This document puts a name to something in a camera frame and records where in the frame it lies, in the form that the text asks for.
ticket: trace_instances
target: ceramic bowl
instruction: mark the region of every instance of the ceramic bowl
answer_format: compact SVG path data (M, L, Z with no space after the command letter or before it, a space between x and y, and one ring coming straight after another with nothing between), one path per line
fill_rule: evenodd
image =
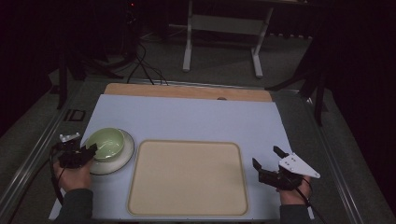
M97 161L114 161L124 146L123 133L115 128L104 128L93 133L86 146L96 144L98 149L94 158Z

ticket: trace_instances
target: white table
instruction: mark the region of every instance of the white table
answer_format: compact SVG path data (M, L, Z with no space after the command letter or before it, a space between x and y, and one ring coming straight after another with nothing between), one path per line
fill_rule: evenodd
M132 216L127 210L127 200L134 173L134 153L117 172L92 176L93 218L118 221L258 221L279 218L278 193L258 181L257 171L251 163L254 157L263 169L276 171L279 157L273 152L273 146L291 153L275 103L103 94L93 111L82 142L93 132L105 127L116 127L128 132L135 141L135 150L146 139L236 143L241 148L248 211L240 217ZM56 202L49 218L56 218L60 208Z

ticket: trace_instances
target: robotic hand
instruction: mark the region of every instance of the robotic hand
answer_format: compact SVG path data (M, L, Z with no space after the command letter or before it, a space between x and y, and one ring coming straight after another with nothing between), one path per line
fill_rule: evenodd
M262 166L254 158L252 159L253 167L259 172L259 181L261 183L277 189L294 190L301 185L304 175L320 178L320 174L295 153L290 155L279 147L274 147L274 152L282 159L279 162L278 172L263 170Z
M94 144L89 148L79 147L80 143L80 135L79 133L73 135L60 135L61 142L57 143L53 146L49 153L49 161L50 161L50 172L51 172L51 182L52 186L55 189L56 196L61 204L64 203L64 196L61 193L59 188L59 177L56 176L55 171L53 169L53 158L58 154L62 153L61 156L58 157L60 167L64 169L77 169L83 165L85 165L88 161L90 161L95 152L97 150L97 145Z

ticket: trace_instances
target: black wire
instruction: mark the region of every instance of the black wire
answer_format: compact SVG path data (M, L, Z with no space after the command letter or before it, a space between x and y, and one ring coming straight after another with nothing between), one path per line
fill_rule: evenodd
M165 81L165 84L167 86L169 86L168 82L166 81L166 78L163 76L163 72L161 72L160 69L151 66L148 62L144 61L143 59L141 59L141 60L142 60L143 66L146 66L147 68L151 69L160 77L161 84L163 84L163 81Z
M50 150L49 150L49 164L53 164L53 160L52 159L53 159L54 156L56 156L56 153L55 154L53 153L54 149L56 149L56 146L51 147ZM55 171L53 169L53 166L50 166L49 170L50 170L51 176L56 177L56 174L55 174Z
M303 181L305 181L308 184L308 187L311 189L311 195L314 194L314 189L312 188L311 183L309 183L309 181L307 181L306 179L303 178Z
M142 49L143 49L142 60L140 60L140 59L138 58L138 55L137 55L137 53L136 53L136 59L139 61L139 63L136 65L136 67L134 68L134 70L132 70L131 74L128 76L128 79L127 79L126 83L129 83L129 81L131 80L132 75L134 74L134 72L136 71L136 69L137 69L139 66L142 66L142 62L143 62L143 60L144 60L145 57L146 57L146 48L143 47L143 45L141 45L140 43L139 43L139 46L142 47Z
M32 184L33 184L35 178L37 177L37 175L41 172L41 170L44 168L44 166L45 166L49 161L50 161L50 160L44 161L43 164L41 164L41 166L38 168L38 170L35 171L35 174L34 174L33 177L30 179L30 181L29 181L29 183L28 183L26 189L23 191L23 194L22 194L22 196L20 197L20 200L18 201L18 203L17 203L17 205L16 205L16 207L15 207L15 210L14 210L14 212L12 213L11 218L8 220L8 224L12 223L12 220L14 219L15 215L17 214L17 212L18 212L18 210L19 210L19 208L20 208L20 206L21 206L21 204L22 204L22 201L23 201L23 199L24 199L24 197L25 197L25 195L26 195L26 193L27 193L27 191L28 191L28 189L32 186Z
M58 176L58 186L59 186L59 182L61 182L61 176L64 173L64 170L66 169L67 165L62 169L61 174Z
M143 47L143 45L141 45L140 43L139 43L139 46L143 48L143 50L145 51L145 55L146 55L146 49L145 49L145 47ZM146 67L145 67L144 65L142 65L142 62L143 62L144 59L141 60L139 57L136 57L136 59L139 61L139 64L142 66L143 71L144 71L145 74L146 74L146 77L149 79L149 81L151 82L151 84L154 85L154 82L152 81L151 77L149 76L149 73L148 73L148 71L146 70Z
M296 191L300 194L300 196L304 199L305 205L307 207L311 207L312 210L314 211L315 214L317 214L317 216L320 218L320 220L324 223L327 224L326 220L324 219L324 217L321 215L321 213L317 210L316 207L314 207L314 205L312 205L311 202L309 202L309 199L305 197L305 195L298 189L296 188Z

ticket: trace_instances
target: black stand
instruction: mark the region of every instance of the black stand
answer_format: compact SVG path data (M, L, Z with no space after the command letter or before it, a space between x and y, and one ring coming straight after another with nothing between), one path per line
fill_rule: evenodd
M324 86L326 80L326 71L321 70L312 70L307 71L303 74L294 76L282 83L279 83L273 87L265 88L267 91L279 91L292 83L305 79L304 85L300 88L299 93L304 98L309 98L312 93L317 89L317 97L315 101L315 110L314 117L319 126L322 126L321 122L321 109L323 107L323 94L324 94Z
M59 86L56 88L56 93L59 94L58 109L61 109L67 100L67 68L75 80L84 80L86 74L83 64L96 70L110 78L123 78L109 71L95 60L85 56L73 46L63 43L59 52Z

